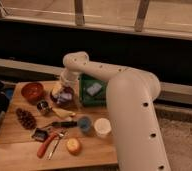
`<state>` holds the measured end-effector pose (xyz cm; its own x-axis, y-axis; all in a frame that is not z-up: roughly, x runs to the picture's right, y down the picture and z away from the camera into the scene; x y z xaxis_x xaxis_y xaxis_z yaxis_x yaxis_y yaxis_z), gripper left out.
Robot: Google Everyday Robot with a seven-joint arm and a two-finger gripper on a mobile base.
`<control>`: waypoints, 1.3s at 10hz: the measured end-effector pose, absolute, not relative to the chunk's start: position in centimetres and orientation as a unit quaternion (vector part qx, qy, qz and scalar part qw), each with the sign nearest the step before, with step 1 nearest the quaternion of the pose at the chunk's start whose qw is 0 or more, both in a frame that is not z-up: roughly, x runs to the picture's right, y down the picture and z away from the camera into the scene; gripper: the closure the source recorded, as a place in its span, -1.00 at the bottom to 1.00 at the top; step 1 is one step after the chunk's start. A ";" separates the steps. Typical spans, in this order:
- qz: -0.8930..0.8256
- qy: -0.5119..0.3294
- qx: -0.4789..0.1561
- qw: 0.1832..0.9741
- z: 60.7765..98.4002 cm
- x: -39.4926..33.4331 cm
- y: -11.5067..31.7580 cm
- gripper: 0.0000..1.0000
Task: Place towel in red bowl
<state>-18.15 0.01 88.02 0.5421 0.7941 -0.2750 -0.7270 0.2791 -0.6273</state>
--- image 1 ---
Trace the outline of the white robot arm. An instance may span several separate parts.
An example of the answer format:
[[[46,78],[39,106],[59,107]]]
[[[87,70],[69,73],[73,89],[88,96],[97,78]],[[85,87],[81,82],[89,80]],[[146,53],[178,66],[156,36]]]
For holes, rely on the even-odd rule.
[[[85,52],[63,57],[60,80],[71,86],[81,73],[107,83],[106,105],[120,171],[171,171],[153,101],[161,91],[151,72],[93,62]]]

